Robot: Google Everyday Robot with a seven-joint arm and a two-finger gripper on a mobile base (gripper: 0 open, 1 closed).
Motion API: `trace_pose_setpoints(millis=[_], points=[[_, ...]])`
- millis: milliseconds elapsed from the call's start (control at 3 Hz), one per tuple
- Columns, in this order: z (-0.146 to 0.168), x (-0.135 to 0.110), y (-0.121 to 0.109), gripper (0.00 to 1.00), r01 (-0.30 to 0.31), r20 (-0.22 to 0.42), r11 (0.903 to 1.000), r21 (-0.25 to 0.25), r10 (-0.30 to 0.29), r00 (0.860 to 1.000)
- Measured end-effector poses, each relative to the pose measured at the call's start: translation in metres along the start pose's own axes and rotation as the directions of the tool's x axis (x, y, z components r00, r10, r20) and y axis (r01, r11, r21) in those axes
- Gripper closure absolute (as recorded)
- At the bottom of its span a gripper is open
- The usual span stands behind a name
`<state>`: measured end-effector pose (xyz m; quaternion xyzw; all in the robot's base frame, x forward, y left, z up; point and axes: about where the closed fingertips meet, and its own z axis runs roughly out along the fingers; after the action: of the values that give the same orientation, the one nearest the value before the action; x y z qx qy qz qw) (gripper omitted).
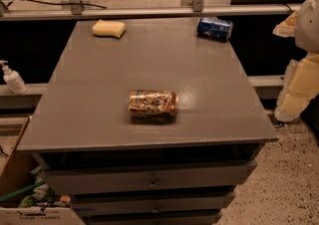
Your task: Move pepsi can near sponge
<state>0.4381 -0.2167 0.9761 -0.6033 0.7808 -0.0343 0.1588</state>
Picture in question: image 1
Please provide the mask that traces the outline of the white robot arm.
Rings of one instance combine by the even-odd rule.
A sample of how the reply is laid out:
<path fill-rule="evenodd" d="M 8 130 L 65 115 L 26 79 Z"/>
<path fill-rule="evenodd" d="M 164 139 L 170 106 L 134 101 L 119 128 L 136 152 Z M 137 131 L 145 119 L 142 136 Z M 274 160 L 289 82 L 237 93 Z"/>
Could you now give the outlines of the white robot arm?
<path fill-rule="evenodd" d="M 275 117 L 293 121 L 319 94 L 319 0 L 306 0 L 302 6 L 273 29 L 279 37 L 294 37 L 295 45 L 306 51 L 300 61 L 286 68 Z"/>

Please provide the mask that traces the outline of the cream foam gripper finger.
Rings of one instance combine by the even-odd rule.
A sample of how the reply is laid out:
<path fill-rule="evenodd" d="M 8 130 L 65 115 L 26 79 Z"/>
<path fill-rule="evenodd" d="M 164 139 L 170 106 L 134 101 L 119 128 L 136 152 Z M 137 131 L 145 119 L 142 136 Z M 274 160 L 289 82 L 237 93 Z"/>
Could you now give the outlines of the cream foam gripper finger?
<path fill-rule="evenodd" d="M 319 94 L 319 54 L 308 53 L 301 61 L 291 60 L 286 68 L 275 118 L 293 121 Z"/>
<path fill-rule="evenodd" d="M 284 21 L 276 25 L 272 33 L 276 36 L 287 38 L 295 36 L 295 25 L 297 20 L 298 10 L 290 14 Z"/>

